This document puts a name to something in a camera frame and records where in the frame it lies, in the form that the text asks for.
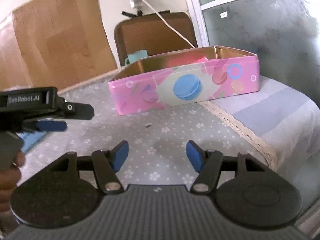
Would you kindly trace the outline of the person's left hand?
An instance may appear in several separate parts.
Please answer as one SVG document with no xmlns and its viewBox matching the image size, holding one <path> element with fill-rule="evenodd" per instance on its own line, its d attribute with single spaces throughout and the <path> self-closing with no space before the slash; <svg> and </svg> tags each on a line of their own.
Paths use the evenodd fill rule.
<svg viewBox="0 0 320 240">
<path fill-rule="evenodd" d="M 25 164 L 23 152 L 17 153 L 13 165 L 5 171 L 1 171 L 0 179 L 0 211 L 7 212 L 10 209 L 10 198 L 21 179 L 20 168 Z"/>
</svg>

